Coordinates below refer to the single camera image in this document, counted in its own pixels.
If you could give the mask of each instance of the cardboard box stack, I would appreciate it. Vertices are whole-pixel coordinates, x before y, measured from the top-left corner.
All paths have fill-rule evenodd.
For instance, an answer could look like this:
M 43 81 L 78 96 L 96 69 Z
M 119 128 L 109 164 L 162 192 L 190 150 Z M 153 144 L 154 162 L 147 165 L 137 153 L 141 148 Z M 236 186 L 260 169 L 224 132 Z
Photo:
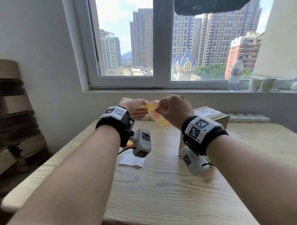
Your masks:
M 0 59 L 0 181 L 49 158 L 22 86 L 17 62 Z
M 225 130 L 227 129 L 229 116 L 225 113 L 219 112 L 219 111 L 209 108 L 207 106 L 194 109 L 194 113 L 196 116 L 205 116 L 205 117 L 210 118 L 214 121 L 217 121 L 218 123 L 223 125 Z M 180 139 L 178 151 L 180 151 L 182 149 L 182 147 L 186 146 L 183 141 L 183 138 L 184 138 L 184 135 L 181 133 L 181 139 Z

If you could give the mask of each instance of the wooden table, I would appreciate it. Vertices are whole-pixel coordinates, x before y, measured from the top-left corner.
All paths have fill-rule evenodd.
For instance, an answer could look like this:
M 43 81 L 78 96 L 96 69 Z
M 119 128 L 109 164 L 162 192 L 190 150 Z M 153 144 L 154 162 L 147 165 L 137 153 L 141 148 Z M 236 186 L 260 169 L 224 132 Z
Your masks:
M 190 174 L 178 156 L 180 132 L 176 128 L 137 121 L 134 130 L 140 127 L 151 132 L 152 152 L 140 169 L 117 163 L 105 221 L 162 225 L 258 224 L 215 167 L 205 176 Z M 2 209 L 18 210 L 94 128 L 95 122 L 12 190 L 4 198 Z M 297 134 L 281 125 L 230 123 L 227 131 L 232 137 L 279 160 L 297 163 Z

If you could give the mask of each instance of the window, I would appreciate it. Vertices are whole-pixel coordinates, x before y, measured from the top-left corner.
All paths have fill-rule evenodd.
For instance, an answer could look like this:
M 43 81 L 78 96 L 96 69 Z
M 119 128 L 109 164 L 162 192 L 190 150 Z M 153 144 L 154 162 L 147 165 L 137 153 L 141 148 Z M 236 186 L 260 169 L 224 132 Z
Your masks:
M 180 16 L 172 10 L 173 1 L 122 0 L 123 9 L 104 0 L 75 0 L 90 84 L 98 88 L 215 88 L 217 81 L 228 80 L 229 64 L 239 55 L 248 66 L 242 79 L 249 80 L 272 2 L 251 0 L 244 10 Z M 245 37 L 250 47 L 229 55 L 234 43 L 245 44 Z

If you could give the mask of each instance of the sky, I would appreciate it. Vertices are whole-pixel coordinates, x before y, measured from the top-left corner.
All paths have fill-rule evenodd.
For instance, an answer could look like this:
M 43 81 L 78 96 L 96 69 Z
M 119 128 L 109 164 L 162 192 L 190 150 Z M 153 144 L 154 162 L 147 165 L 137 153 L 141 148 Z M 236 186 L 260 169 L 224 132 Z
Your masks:
M 265 30 L 273 0 L 261 0 L 263 8 L 257 32 Z M 121 54 L 131 51 L 130 21 L 138 8 L 152 8 L 153 0 L 96 0 L 99 28 L 114 33 L 120 40 Z

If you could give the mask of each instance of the white wall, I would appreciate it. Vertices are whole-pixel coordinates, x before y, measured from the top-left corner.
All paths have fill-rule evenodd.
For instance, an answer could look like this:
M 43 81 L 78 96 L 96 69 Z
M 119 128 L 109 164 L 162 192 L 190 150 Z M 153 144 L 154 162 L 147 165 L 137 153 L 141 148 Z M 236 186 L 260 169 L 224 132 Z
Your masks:
M 297 78 L 296 9 L 296 0 L 274 0 L 254 74 Z
M 16 60 L 41 131 L 58 151 L 121 97 L 160 99 L 168 93 L 83 93 L 62 0 L 2 0 L 0 58 Z M 297 131 L 297 95 L 183 93 L 194 107 L 257 112 Z

